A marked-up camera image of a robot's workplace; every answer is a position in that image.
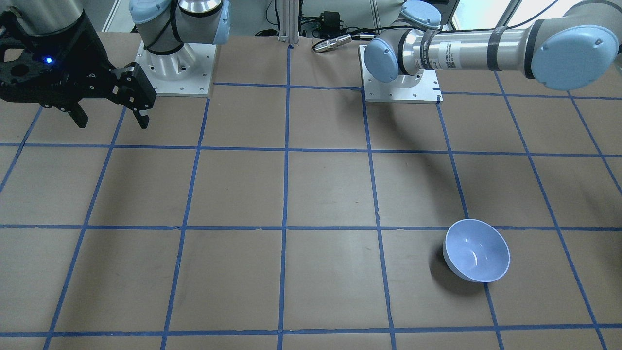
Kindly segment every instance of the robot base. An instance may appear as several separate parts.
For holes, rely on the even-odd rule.
[[[163,80],[151,72],[144,44],[141,41],[135,61],[144,71],[158,96],[208,97],[211,91],[217,45],[189,44],[197,57],[196,67],[188,77],[181,80]]]
[[[391,83],[376,80],[367,67],[363,55],[366,45],[359,45],[358,53],[361,61],[361,74],[365,87],[367,102],[401,102],[401,103],[440,103],[443,95],[440,92],[436,72],[426,70],[418,76],[400,75]]]

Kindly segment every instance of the blue grid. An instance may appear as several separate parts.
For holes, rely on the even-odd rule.
[[[285,147],[284,148],[252,148],[252,147],[213,147],[213,146],[202,146],[203,134],[205,130],[205,125],[208,117],[208,108],[209,108],[209,100],[206,102],[205,112],[203,115],[203,122],[200,131],[200,136],[198,139],[198,143],[196,146],[147,146],[147,145],[129,145],[129,144],[116,144],[116,138],[118,136],[121,124],[123,122],[125,109],[123,110],[121,116],[119,117],[119,121],[117,127],[114,132],[113,139],[110,144],[45,144],[45,143],[26,143],[33,127],[35,126],[40,114],[41,109],[37,112],[32,123],[30,124],[27,133],[25,134],[21,143],[0,143],[0,147],[2,146],[12,146],[18,147],[16,155],[7,170],[7,173],[2,178],[2,182],[0,182],[0,192],[4,189],[9,176],[14,169],[15,164],[17,163],[19,156],[24,147],[77,147],[77,148],[108,148],[108,154],[106,155],[106,160],[103,164],[103,167],[100,172],[100,176],[95,187],[93,196],[91,197],[91,202],[88,208],[87,215],[85,217],[84,223],[82,225],[39,225],[39,224],[0,224],[0,229],[32,229],[32,228],[41,228],[41,229],[80,229],[80,236],[78,238],[78,242],[75,247],[75,251],[73,253],[73,257],[70,263],[70,268],[67,272],[67,277],[65,279],[65,283],[63,285],[62,292],[60,294],[60,298],[58,300],[58,304],[50,325],[50,329],[47,332],[0,332],[0,337],[4,338],[21,338],[21,337],[41,337],[46,338],[44,350],[47,350],[50,345],[50,341],[55,337],[98,337],[98,336],[158,336],[162,337],[161,350],[164,350],[167,343],[168,337],[174,336],[235,336],[235,335],[273,335],[278,337],[278,350],[282,349],[282,339],[283,335],[289,334],[357,334],[357,333],[381,333],[381,334],[390,334],[391,336],[391,346],[392,350],[396,350],[396,340],[395,334],[397,333],[442,333],[442,332],[478,332],[478,331],[494,331],[497,335],[497,339],[499,342],[499,348],[501,350],[504,349],[503,340],[501,338],[502,331],[518,331],[518,330],[530,330],[530,329],[594,329],[599,337],[601,345],[604,350],[607,349],[606,344],[603,340],[603,336],[601,334],[601,329],[608,328],[622,328],[622,323],[598,323],[594,313],[592,311],[592,307],[587,298],[587,294],[583,289],[582,282],[579,278],[577,270],[573,264],[572,258],[570,256],[570,252],[566,246],[564,237],[562,235],[562,231],[610,231],[610,232],[622,232],[622,227],[561,227],[557,219],[555,218],[555,214],[552,210],[550,202],[548,200],[547,194],[545,192],[544,186],[542,185],[542,181],[538,175],[536,165],[533,161],[533,157],[585,157],[585,158],[601,158],[603,163],[605,164],[613,182],[615,183],[617,189],[622,194],[622,189],[620,188],[620,184],[618,180],[615,178],[607,159],[608,158],[622,158],[622,154],[603,154],[596,143],[596,139],[593,137],[592,132],[590,131],[587,122],[583,118],[575,100],[578,99],[591,99],[591,100],[622,100],[622,98],[617,97],[575,97],[568,92],[567,96],[555,96],[555,95],[526,95],[526,94],[510,94],[506,93],[503,88],[503,84],[498,77],[498,74],[495,72],[495,76],[499,87],[501,89],[501,93],[474,93],[474,92],[444,92],[445,94],[461,94],[461,95],[484,95],[484,96],[499,96],[504,97],[506,104],[508,106],[508,110],[513,118],[513,122],[516,126],[516,129],[521,138],[522,144],[524,146],[525,152],[472,152],[472,151],[454,151],[451,147],[450,140],[447,133],[447,128],[445,126],[444,118],[442,115],[441,107],[437,104],[437,109],[439,113],[440,122],[443,128],[444,137],[447,144],[447,151],[441,150],[399,150],[399,149],[373,149],[370,141],[369,135],[369,125],[368,118],[366,112],[366,104],[364,101],[364,90],[362,87],[313,87],[313,86],[305,86],[305,85],[291,85],[290,84],[290,70],[291,70],[291,50],[293,47],[289,46],[287,49],[287,83],[285,85],[280,84],[252,84],[252,83],[215,83],[215,85],[227,85],[227,86],[246,86],[246,87],[277,87],[277,88],[285,88],[287,91],[286,96],[286,116],[285,116]],[[363,101],[363,116],[364,116],[364,125],[365,125],[365,133],[367,140],[367,148],[366,149],[311,149],[311,148],[289,148],[289,112],[290,112],[290,91],[293,88],[299,89],[316,89],[316,90],[352,90],[361,92],[361,99]],[[596,147],[597,154],[564,154],[564,153],[531,153],[527,144],[523,138],[521,129],[518,125],[517,119],[514,116],[514,112],[512,110],[511,104],[508,100],[508,97],[539,97],[539,98],[561,98],[561,99],[570,99],[577,111],[579,118],[581,119],[587,133],[589,134],[593,144]],[[151,149],[195,149],[195,160],[192,170],[192,177],[190,180],[190,186],[188,189],[188,199],[187,205],[184,212],[183,223],[181,226],[130,226],[130,225],[89,225],[88,221],[90,219],[90,215],[93,211],[93,206],[95,204],[95,200],[98,195],[98,191],[100,189],[103,176],[105,174],[106,168],[108,166],[111,154],[115,148],[151,148]],[[187,225],[188,215],[190,212],[190,206],[192,203],[192,192],[195,183],[195,178],[197,175],[198,161],[200,158],[201,150],[206,149],[217,149],[217,150],[245,150],[245,151],[277,151],[284,153],[284,208],[283,208],[283,217],[282,217],[282,225],[281,226],[191,226]],[[288,226],[287,225],[287,190],[288,190],[288,173],[289,173],[289,153],[290,152],[351,152],[351,153],[367,153],[369,159],[369,171],[371,176],[371,185],[374,199],[374,209],[376,211],[376,226]],[[386,273],[386,263],[384,261],[384,247],[383,247],[383,231],[388,230],[430,230],[430,231],[446,231],[448,227],[390,227],[390,226],[382,226],[380,222],[379,216],[379,207],[378,207],[378,195],[376,192],[376,182],[374,175],[374,166],[373,166],[373,154],[374,153],[414,153],[414,154],[447,154],[450,157],[452,163],[452,169],[454,172],[456,185],[458,188],[458,192],[460,195],[464,216],[468,217],[468,208],[467,203],[464,198],[464,194],[462,191],[462,186],[460,183],[460,176],[455,164],[454,155],[455,154],[477,154],[477,155],[504,155],[504,156],[527,156],[530,164],[532,166],[532,170],[537,179],[538,185],[540,187],[542,196],[547,205],[547,209],[549,210],[550,216],[553,220],[554,226],[551,227],[515,227],[515,226],[495,226],[499,230],[547,230],[547,231],[556,231],[558,233],[559,239],[561,241],[562,247],[564,249],[564,253],[567,257],[569,265],[572,269],[573,275],[577,282],[577,285],[582,294],[583,300],[585,302],[585,306],[590,314],[592,319],[592,323],[587,324],[524,324],[524,325],[513,325],[513,326],[500,326],[496,319],[496,313],[494,311],[494,304],[491,297],[491,293],[488,288],[488,284],[484,284],[484,289],[486,292],[486,297],[488,300],[488,304],[490,307],[491,318],[493,320],[492,326],[462,326],[462,327],[421,327],[421,328],[397,328],[393,324],[392,316],[391,316],[391,297],[389,293],[389,285],[388,278]],[[62,305],[65,299],[65,295],[67,294],[67,288],[69,286],[73,269],[76,264],[77,256],[80,251],[80,246],[82,240],[84,238],[84,234],[87,230],[91,229],[100,229],[100,230],[179,230],[180,231],[180,242],[179,242],[179,251],[177,255],[177,259],[175,262],[175,273],[171,286],[169,305],[167,308],[167,315],[165,319],[165,326],[162,331],[135,331],[135,332],[122,332],[122,331],[70,331],[70,332],[59,332],[55,330],[56,323],[58,321],[58,316],[60,315],[60,310],[62,309]],[[182,261],[183,255],[183,245],[185,239],[185,233],[187,230],[256,230],[256,229],[264,229],[264,230],[281,230],[282,232],[282,248],[281,248],[281,277],[280,277],[280,288],[279,288],[279,325],[277,329],[268,329],[268,330],[244,330],[244,331],[235,331],[235,330],[223,330],[223,331],[171,331],[169,330],[170,319],[173,312],[173,305],[175,300],[175,292],[177,288],[177,280],[179,279],[179,270],[180,264]],[[300,330],[286,330],[284,329],[284,297],[285,297],[285,246],[286,246],[286,233],[287,230],[376,230],[378,233],[378,243],[379,243],[379,253],[380,253],[380,262],[381,262],[381,270],[383,274],[383,284],[384,284],[384,292],[386,298],[386,307],[388,311],[388,328],[372,328],[372,329],[300,329]]]

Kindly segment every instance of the light blue bowl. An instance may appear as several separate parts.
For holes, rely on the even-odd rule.
[[[443,241],[443,256],[456,275],[471,282],[493,282],[509,268],[509,249],[486,222],[465,219],[453,224]]]

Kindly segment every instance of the black band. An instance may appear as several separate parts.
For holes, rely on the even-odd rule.
[[[440,31],[435,31],[434,29],[428,29],[425,31],[424,37],[421,38],[421,46],[420,46],[420,54],[421,54],[421,65],[424,69],[434,70],[433,66],[430,64],[430,44],[432,43],[432,39],[438,34]]]
[[[587,0],[587,1],[580,2],[580,3],[572,6],[568,11],[570,11],[572,9],[576,9],[579,6],[589,5],[589,4],[609,5],[609,6],[613,7],[614,9],[618,10],[618,12],[620,12],[622,14],[622,7],[619,7],[617,4],[614,4],[613,2],[607,1],[607,0]]]
[[[187,14],[188,16],[191,16],[191,17],[207,17],[207,16],[211,16],[214,13],[220,11],[220,8],[223,7],[223,3],[224,3],[224,1],[221,1],[213,9],[211,9],[211,10],[209,10],[207,12],[201,12],[201,13],[189,12],[189,11],[186,11],[186,10],[182,9],[181,7],[179,9],[182,10],[183,14]]]
[[[501,70],[499,68],[499,43],[501,42],[501,36],[507,29],[507,26],[498,27],[490,34],[490,40],[488,41],[488,53],[486,54],[486,60],[488,62],[488,69]]]
[[[182,38],[179,37],[179,31],[177,31],[177,1],[174,0],[170,4],[170,28],[173,30],[173,35],[175,36],[175,40],[177,42],[183,42]]]
[[[406,37],[411,31],[412,29],[406,31],[404,35],[402,35],[402,38],[399,39],[399,45],[397,46],[399,48],[399,54],[397,55],[397,66],[399,67],[399,71],[404,75],[408,75],[408,73],[406,72],[406,68],[404,67],[404,43],[406,42]]]
[[[154,51],[151,49],[147,49],[147,51],[151,52],[154,55],[158,55],[158,56],[166,56],[166,55],[172,55],[174,53],[176,53],[177,51],[181,50],[183,47],[183,43],[181,43],[178,47],[172,49],[172,50],[168,50],[168,51]]]
[[[536,37],[540,31],[540,27],[544,22],[543,19],[539,19],[534,22],[534,26],[531,27],[531,32],[527,38],[527,47],[525,49],[525,77],[528,79],[534,78],[534,72],[531,70],[531,60],[534,58],[534,52],[536,51]]]

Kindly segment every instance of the bowl rim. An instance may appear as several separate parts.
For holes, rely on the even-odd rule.
[[[511,256],[511,254],[509,252],[508,243],[506,242],[505,238],[503,238],[503,236],[501,235],[501,232],[499,232],[496,228],[494,228],[489,223],[483,222],[482,220],[478,220],[478,219],[462,219],[462,220],[458,220],[458,221],[454,222],[453,225],[451,225],[449,227],[449,229],[447,230],[447,233],[445,234],[445,239],[443,240],[443,244],[445,246],[447,246],[447,238],[449,237],[449,232],[452,230],[452,228],[454,226],[456,226],[457,224],[459,224],[461,222],[464,222],[464,221],[479,222],[479,223],[484,224],[484,225],[488,226],[489,228],[493,229],[493,231],[501,238],[501,241],[503,242],[503,245],[505,246],[505,249],[508,252],[508,263],[506,264],[505,269],[503,270],[503,273],[501,273],[498,277],[495,277],[495,278],[490,279],[490,280],[480,280],[478,278],[473,278],[472,276],[469,276],[469,274],[463,272],[461,268],[459,268],[456,264],[454,264],[449,249],[445,248],[445,250],[447,251],[448,259],[452,261],[452,265],[456,268],[456,270],[458,270],[462,275],[467,277],[469,280],[477,281],[477,282],[480,282],[480,283],[489,283],[489,282],[494,282],[496,280],[499,280],[501,277],[505,276],[505,274],[508,272],[509,264],[510,264],[510,261],[512,260],[512,256]]]

